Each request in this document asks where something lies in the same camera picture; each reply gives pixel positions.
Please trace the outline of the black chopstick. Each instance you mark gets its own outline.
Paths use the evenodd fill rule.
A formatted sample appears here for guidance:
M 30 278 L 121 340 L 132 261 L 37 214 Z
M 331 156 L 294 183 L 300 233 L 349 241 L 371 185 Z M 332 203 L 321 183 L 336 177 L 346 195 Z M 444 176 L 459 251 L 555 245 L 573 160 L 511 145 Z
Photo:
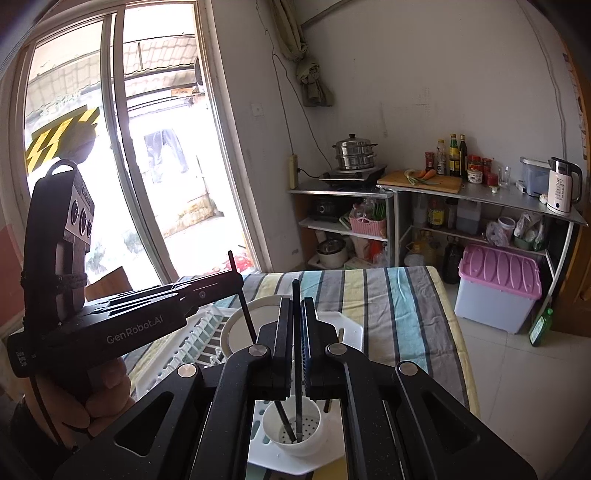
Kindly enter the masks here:
M 233 257 L 231 250 L 228 251 L 228 261 L 230 269 L 232 271 L 238 272 L 235 264 L 235 257 Z M 249 307 L 247 306 L 245 294 L 243 294 L 242 289 L 238 290 L 238 300 L 240 306 L 242 307 L 242 313 L 245 315 L 245 324 L 247 330 L 249 331 L 250 340 L 252 340 L 252 344 L 256 344 L 256 330 L 254 330 L 252 318 L 250 317 L 249 313 Z M 287 418 L 286 411 L 283 409 L 283 404 L 281 404 L 280 400 L 276 400 L 274 401 L 274 405 L 276 405 L 277 414 L 280 416 L 280 421 L 283 424 L 284 430 L 287 432 L 287 436 L 290 438 L 290 441 L 294 443 L 297 440 L 297 436 L 294 434 L 294 430 L 290 426 L 290 420 Z
M 294 316 L 294 406 L 295 406 L 295 441 L 301 443 L 303 430 L 303 362 L 301 361 L 301 293 L 300 281 L 293 281 L 293 316 Z

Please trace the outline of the white utensil holder cup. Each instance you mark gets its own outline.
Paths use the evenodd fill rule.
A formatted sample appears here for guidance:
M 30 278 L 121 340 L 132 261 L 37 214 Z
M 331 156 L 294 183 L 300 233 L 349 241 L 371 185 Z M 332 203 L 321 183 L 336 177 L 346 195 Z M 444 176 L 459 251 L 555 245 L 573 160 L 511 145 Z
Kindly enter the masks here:
M 321 449 L 327 437 L 327 421 L 318 404 L 308 398 L 301 399 L 301 440 L 291 441 L 280 419 L 276 405 L 271 404 L 263 414 L 263 432 L 273 445 L 290 456 L 310 457 Z

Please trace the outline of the wooden chair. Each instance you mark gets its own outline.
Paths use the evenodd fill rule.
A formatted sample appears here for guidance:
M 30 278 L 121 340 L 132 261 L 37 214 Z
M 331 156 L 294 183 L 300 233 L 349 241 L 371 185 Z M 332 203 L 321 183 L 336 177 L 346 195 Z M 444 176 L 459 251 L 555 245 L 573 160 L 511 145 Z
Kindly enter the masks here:
M 122 267 L 118 267 L 102 278 L 85 287 L 85 298 L 88 301 L 97 300 L 112 295 L 129 292 L 132 287 Z

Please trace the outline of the metal shelf rack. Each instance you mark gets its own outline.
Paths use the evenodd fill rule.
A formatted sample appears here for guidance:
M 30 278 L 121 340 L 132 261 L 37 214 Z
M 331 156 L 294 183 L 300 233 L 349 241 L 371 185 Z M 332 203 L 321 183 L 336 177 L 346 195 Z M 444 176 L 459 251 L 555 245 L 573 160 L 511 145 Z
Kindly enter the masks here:
M 288 193 L 294 201 L 298 226 L 315 231 L 318 243 L 322 242 L 320 232 L 380 241 L 388 246 L 388 265 L 402 265 L 399 199 L 392 190 L 378 186 L 360 189 L 352 185 L 334 188 L 321 180 L 309 180 Z M 353 205 L 365 199 L 382 203 L 385 208 L 386 226 L 376 234 L 355 232 L 349 225 L 348 217 Z

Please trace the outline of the pink plastic basket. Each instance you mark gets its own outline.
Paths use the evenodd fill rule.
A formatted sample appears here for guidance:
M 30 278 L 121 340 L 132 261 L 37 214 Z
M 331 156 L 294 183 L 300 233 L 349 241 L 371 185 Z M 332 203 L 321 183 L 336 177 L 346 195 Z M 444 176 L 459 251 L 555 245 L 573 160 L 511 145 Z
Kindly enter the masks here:
M 379 238 L 386 238 L 388 236 L 386 219 L 373 220 L 366 216 L 349 216 L 349 224 L 353 233 Z

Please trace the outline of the black induction cooker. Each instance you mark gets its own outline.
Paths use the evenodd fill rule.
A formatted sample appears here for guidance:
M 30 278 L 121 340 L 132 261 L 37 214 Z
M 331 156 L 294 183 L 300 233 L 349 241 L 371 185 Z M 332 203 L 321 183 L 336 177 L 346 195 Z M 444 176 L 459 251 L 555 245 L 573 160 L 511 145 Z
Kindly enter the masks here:
M 320 177 L 321 181 L 328 183 L 332 188 L 362 189 L 373 188 L 386 173 L 385 164 L 377 164 L 374 167 L 359 170 L 335 169 L 325 172 Z

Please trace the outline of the pink lid storage box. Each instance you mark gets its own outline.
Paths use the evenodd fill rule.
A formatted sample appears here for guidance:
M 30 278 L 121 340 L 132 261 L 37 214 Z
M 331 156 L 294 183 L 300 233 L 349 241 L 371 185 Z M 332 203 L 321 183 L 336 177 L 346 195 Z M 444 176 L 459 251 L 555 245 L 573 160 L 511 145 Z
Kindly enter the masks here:
M 468 245 L 459 265 L 459 317 L 516 334 L 541 298 L 535 260 L 484 245 Z

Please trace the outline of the white power strip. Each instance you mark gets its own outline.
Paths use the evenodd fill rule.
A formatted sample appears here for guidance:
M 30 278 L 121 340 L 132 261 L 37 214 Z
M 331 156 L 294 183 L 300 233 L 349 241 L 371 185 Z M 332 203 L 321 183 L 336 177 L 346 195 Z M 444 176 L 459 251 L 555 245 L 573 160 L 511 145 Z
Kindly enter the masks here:
M 288 185 L 290 189 L 294 190 L 298 187 L 298 166 L 297 155 L 293 154 L 288 157 Z

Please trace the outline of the stainless steel steamer pot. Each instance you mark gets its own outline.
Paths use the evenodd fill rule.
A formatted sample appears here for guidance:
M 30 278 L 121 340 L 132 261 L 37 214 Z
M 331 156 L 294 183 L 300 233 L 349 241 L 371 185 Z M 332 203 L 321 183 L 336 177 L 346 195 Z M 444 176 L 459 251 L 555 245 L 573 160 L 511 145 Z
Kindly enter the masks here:
M 375 166 L 375 147 L 369 139 L 359 138 L 355 133 L 339 140 L 332 148 L 335 149 L 335 159 L 338 161 L 339 170 L 356 171 L 373 168 Z

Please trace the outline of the wooden cutting board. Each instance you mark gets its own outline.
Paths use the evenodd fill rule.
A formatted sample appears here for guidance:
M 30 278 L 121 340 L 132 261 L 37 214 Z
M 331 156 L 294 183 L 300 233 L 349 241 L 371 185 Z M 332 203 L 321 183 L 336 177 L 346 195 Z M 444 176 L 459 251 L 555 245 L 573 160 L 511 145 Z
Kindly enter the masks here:
M 388 173 L 378 181 L 378 185 L 384 188 L 423 189 L 448 194 L 458 194 L 462 184 L 461 178 L 438 175 L 437 173 L 431 176 L 425 173 L 422 177 L 419 177 L 418 173 L 413 169 Z

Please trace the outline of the green glass bottle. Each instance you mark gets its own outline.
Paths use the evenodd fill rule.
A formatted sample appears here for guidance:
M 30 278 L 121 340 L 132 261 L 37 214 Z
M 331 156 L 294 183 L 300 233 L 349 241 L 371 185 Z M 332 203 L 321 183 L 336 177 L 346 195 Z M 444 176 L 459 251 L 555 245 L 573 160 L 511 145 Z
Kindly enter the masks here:
M 533 347 L 538 347 L 546 332 L 551 328 L 553 319 L 553 309 L 547 307 L 546 310 L 535 320 L 528 333 L 528 339 Z

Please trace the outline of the dark soy sauce bottle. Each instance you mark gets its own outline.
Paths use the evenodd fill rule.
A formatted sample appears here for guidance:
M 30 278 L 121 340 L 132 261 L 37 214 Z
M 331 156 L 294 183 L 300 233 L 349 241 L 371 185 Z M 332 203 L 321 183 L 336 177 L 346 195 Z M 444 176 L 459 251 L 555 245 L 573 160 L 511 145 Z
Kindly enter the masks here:
M 459 145 L 459 153 L 460 153 L 460 170 L 462 174 L 462 178 L 467 181 L 468 180 L 468 147 L 466 143 L 466 136 L 464 134 L 460 135 L 460 145 Z

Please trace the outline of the hanging grey-green cloth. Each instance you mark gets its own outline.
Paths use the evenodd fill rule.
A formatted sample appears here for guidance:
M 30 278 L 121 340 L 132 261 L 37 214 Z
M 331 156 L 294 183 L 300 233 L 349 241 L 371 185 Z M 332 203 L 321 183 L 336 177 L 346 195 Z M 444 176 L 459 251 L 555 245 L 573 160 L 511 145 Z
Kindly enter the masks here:
M 280 52 L 284 58 L 294 62 L 304 106 L 331 107 L 335 102 L 334 96 L 322 80 L 320 64 L 308 49 L 304 31 L 297 21 L 294 2 L 271 0 L 270 11 Z

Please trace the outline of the clear plastic container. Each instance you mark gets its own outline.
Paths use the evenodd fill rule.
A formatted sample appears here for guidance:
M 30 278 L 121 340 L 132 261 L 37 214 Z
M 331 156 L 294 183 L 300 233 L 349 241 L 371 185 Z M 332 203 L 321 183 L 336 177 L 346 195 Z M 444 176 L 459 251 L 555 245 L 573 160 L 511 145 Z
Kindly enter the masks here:
M 550 165 L 547 161 L 521 157 L 522 181 L 526 193 L 532 197 L 540 197 L 548 193 Z

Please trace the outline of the white electric kettle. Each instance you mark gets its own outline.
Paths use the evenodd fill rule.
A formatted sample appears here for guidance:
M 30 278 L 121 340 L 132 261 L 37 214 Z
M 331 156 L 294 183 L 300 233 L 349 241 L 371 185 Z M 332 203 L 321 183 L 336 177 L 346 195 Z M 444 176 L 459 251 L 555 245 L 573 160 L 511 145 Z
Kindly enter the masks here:
M 554 212 L 567 215 L 581 199 L 583 174 L 580 167 L 557 157 L 548 160 L 551 167 L 547 206 Z

